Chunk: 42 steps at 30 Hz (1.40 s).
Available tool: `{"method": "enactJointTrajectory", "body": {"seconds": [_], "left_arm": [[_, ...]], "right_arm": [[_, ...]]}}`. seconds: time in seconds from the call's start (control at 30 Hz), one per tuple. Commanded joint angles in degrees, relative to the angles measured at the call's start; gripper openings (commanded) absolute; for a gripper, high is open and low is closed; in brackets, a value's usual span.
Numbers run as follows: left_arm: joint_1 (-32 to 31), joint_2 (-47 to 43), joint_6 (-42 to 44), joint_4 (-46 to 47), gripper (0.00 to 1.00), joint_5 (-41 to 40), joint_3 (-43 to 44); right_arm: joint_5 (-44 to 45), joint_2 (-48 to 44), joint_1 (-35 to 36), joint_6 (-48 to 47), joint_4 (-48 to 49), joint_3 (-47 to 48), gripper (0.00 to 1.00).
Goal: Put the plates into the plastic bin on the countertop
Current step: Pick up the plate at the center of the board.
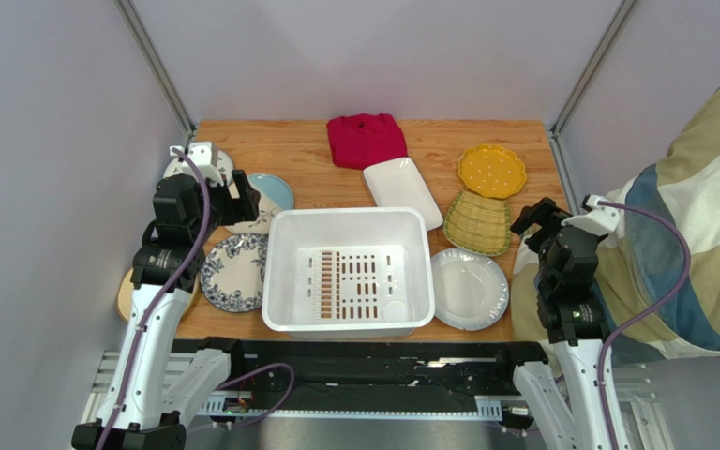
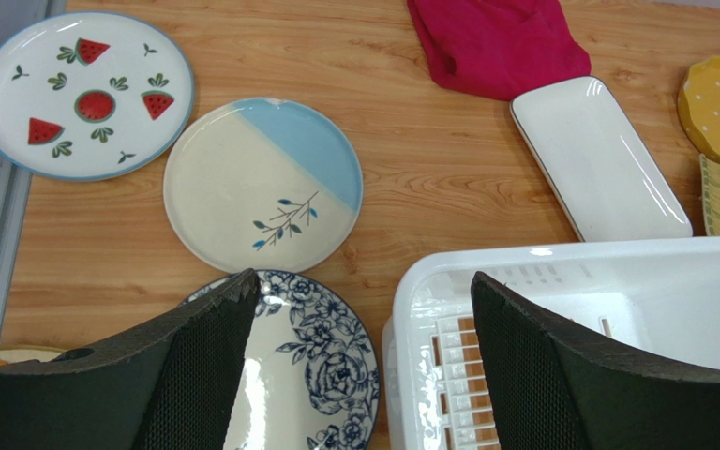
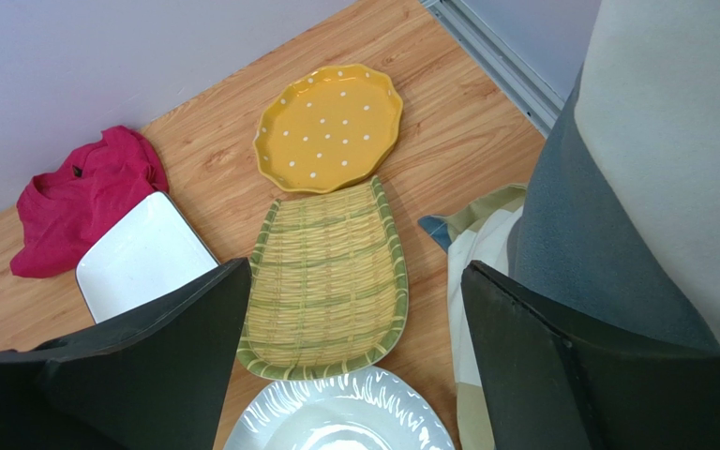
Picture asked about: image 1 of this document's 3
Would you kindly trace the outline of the yellow polka dot plate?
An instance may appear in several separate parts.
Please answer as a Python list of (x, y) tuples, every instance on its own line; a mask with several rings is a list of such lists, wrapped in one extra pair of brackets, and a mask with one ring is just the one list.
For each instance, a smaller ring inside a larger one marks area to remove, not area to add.
[(518, 155), (498, 144), (479, 144), (458, 159), (457, 173), (464, 186), (480, 196), (506, 200), (518, 194), (528, 177)]

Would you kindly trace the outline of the woven bamboo tray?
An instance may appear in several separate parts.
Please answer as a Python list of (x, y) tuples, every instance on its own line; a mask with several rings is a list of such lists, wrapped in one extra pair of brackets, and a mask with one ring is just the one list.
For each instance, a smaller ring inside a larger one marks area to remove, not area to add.
[(448, 208), (442, 230), (445, 238), (457, 248), (498, 257), (511, 245), (510, 226), (507, 200), (461, 190)]

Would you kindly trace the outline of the white round plate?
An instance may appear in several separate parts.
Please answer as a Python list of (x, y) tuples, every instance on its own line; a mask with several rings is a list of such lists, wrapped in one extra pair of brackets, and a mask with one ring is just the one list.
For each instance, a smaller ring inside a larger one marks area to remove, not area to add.
[(430, 262), (436, 318), (462, 331), (479, 331), (503, 317), (510, 289), (495, 261), (453, 247), (437, 253)]

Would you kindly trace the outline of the white rectangular plate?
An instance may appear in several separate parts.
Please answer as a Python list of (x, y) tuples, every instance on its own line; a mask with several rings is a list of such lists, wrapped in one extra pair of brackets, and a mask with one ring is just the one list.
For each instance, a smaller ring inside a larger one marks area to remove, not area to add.
[(423, 217), (427, 231), (443, 225), (443, 214), (411, 158), (369, 166), (363, 170), (363, 177), (377, 206), (415, 209)]

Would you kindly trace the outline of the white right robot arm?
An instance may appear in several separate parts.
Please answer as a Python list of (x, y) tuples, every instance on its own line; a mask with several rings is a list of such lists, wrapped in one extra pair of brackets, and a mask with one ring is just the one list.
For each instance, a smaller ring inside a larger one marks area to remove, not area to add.
[(549, 449), (627, 449), (614, 388), (607, 314), (593, 290), (601, 241), (619, 223), (599, 196), (571, 215), (544, 198), (522, 209), (515, 234), (538, 231), (525, 244), (539, 261), (537, 315), (562, 369), (561, 393), (547, 362), (517, 362), (514, 385)]

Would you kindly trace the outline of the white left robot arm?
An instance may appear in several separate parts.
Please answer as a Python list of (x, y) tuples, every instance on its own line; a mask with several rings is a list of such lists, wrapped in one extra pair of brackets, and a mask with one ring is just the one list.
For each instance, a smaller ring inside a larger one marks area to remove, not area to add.
[(195, 352), (181, 379), (163, 388), (176, 330), (204, 262), (203, 245), (222, 226), (253, 221), (260, 193), (232, 171), (237, 193), (201, 174), (157, 183), (154, 219), (133, 258), (130, 318), (119, 359), (94, 421), (75, 427), (75, 449), (182, 449), (193, 416), (227, 380), (234, 342), (220, 338)]

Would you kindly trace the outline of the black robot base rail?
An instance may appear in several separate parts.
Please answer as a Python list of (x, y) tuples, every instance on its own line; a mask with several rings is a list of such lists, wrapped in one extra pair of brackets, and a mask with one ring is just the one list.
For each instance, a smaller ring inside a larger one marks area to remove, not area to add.
[(253, 412), (474, 413), (480, 396), (515, 397), (516, 367), (546, 363), (529, 342), (177, 339), (174, 353), (235, 350), (231, 378)]

